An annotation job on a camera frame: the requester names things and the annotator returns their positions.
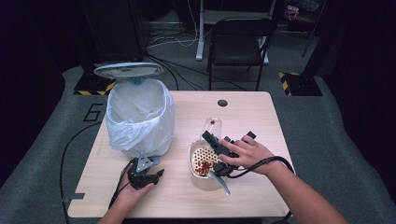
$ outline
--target open lid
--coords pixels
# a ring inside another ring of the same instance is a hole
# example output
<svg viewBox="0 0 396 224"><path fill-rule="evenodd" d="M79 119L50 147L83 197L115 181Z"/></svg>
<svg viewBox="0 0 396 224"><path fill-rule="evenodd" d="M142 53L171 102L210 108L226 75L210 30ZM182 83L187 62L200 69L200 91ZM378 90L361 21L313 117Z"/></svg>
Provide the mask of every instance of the open lid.
<svg viewBox="0 0 396 224"><path fill-rule="evenodd" d="M163 72L156 63L114 63L96 68L93 72L99 77L112 79L151 77Z"/></svg>

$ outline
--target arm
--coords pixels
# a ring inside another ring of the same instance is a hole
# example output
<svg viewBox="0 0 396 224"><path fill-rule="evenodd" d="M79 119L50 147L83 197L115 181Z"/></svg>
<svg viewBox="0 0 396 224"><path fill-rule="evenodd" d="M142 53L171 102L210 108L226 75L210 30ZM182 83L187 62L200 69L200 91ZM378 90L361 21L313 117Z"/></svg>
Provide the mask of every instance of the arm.
<svg viewBox="0 0 396 224"><path fill-rule="evenodd" d="M153 184L146 185L142 189L134 189L130 184L127 172L122 178L120 187L123 188L113 205L108 209L102 219L101 224L108 223L122 223L128 212L145 196L154 186Z"/></svg>
<svg viewBox="0 0 396 224"><path fill-rule="evenodd" d="M262 159L274 156L268 148L251 137L245 135L242 140L234 144L219 140L220 144L239 155L239 158L219 155L219 159L231 165L248 168ZM280 161L264 164L253 172L268 177L299 223L347 223L322 196Z"/></svg>

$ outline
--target white plastic bag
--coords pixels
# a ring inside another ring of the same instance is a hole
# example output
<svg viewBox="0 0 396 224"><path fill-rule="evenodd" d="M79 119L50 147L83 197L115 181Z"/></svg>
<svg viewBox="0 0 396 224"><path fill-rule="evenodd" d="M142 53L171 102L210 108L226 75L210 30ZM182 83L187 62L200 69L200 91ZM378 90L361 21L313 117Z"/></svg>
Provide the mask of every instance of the white plastic bag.
<svg viewBox="0 0 396 224"><path fill-rule="evenodd" d="M139 85L125 79L108 95L106 124L112 148L131 157L161 156L175 136L175 101L157 79Z"/></svg>

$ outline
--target desk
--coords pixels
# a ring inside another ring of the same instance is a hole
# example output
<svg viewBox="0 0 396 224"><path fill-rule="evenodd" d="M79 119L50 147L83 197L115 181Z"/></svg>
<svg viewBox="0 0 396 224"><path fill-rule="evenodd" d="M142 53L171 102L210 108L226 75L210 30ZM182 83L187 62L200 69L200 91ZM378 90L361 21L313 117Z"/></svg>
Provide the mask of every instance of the desk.
<svg viewBox="0 0 396 224"><path fill-rule="evenodd" d="M201 135L205 119L222 120L222 137L240 139L248 131L257 135L274 154L291 163L271 96L263 91L171 91L176 104L176 136L161 163L151 172L165 170L158 185L128 214L128 217L283 217L289 209L271 182L249 173L226 181L223 189L203 191L191 182L189 147ZM226 100L221 107L218 100ZM102 217L117 186L120 171L130 158L111 149L105 121L93 144L90 157L72 200L70 217Z"/></svg>
<svg viewBox="0 0 396 224"><path fill-rule="evenodd" d="M215 24L216 22L231 18L231 17L264 17L271 18L272 12L274 10L276 0L271 0L271 8L269 12L241 12L241 11L215 11L215 10L205 10L204 0L201 0L200 5L200 14L199 14L199 39L198 39L198 48L197 54L195 56L196 61L201 61L204 55L204 25L206 24ZM265 42L265 36L262 38L260 44L262 45ZM264 55L264 64L268 64L268 55L265 53Z"/></svg>

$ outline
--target person's right hand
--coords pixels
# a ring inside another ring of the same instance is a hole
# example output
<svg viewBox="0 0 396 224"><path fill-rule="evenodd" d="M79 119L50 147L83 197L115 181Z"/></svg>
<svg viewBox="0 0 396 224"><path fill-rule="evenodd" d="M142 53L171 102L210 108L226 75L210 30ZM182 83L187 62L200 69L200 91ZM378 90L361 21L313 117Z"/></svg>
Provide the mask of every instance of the person's right hand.
<svg viewBox="0 0 396 224"><path fill-rule="evenodd" d="M244 135L241 140L235 141L234 144L223 139L220 139L219 143L239 155L238 158L231 158L223 154L219 155L219 160L230 165L248 168L258 161L274 156L274 154L267 147L263 146L259 142L256 142L256 140L248 135ZM269 169L269 166L260 166L259 168L255 169L254 172L267 175Z"/></svg>

